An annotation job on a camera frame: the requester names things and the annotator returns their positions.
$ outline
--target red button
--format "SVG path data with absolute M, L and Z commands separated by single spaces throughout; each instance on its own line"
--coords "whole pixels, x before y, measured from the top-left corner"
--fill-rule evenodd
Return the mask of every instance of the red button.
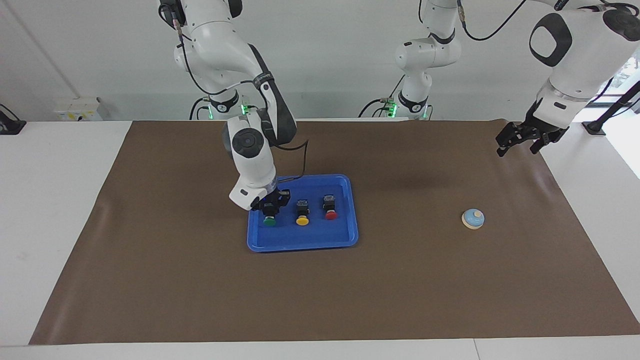
M 335 220 L 338 218 L 338 213 L 336 213 L 335 211 L 327 211 L 326 215 L 324 216 L 325 219 L 327 220 Z

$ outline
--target cable connector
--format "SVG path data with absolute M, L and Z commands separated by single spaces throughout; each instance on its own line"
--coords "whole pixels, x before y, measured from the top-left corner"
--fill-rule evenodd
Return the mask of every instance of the cable connector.
M 180 26 L 180 22 L 178 21 L 178 19 L 173 20 L 173 27 L 178 32 L 178 37 L 182 38 L 182 26 Z
M 458 17 L 460 17 L 460 22 L 462 22 L 462 26 L 466 26 L 467 16 L 465 15 L 465 8 L 462 7 L 462 0 L 458 0 Z

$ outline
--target yellow button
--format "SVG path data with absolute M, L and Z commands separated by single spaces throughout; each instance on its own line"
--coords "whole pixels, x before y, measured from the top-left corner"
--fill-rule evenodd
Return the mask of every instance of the yellow button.
M 307 225 L 309 225 L 309 219 L 307 219 L 307 217 L 299 217 L 296 220 L 296 224 L 298 224 L 300 226 L 307 226 Z

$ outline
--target blue tray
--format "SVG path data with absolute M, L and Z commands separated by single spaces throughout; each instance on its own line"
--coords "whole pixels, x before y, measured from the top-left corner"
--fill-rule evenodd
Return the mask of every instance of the blue tray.
M 246 243 L 255 252 L 327 249 L 349 247 L 358 242 L 358 224 L 351 193 L 351 182 L 344 175 L 308 175 L 283 184 L 281 190 L 291 190 L 289 205 L 280 208 L 276 226 L 262 223 L 260 211 L 249 212 Z M 335 196 L 338 218 L 326 220 L 323 197 Z M 296 202 L 308 200 L 309 225 L 296 224 Z

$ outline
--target metal stand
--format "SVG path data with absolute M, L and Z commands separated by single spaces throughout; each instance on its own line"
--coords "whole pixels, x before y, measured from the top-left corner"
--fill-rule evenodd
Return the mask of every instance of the metal stand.
M 634 86 L 631 86 L 628 92 L 625 95 L 622 95 L 616 101 L 615 104 L 611 105 L 611 107 L 602 114 L 601 117 L 596 121 L 591 122 L 583 122 L 582 126 L 587 130 L 587 132 L 591 135 L 606 135 L 604 131 L 602 131 L 602 126 L 607 122 L 607 120 L 611 119 L 618 110 L 622 109 L 626 103 L 628 103 L 631 99 L 633 99 L 638 93 L 640 93 L 640 81 L 635 83 Z

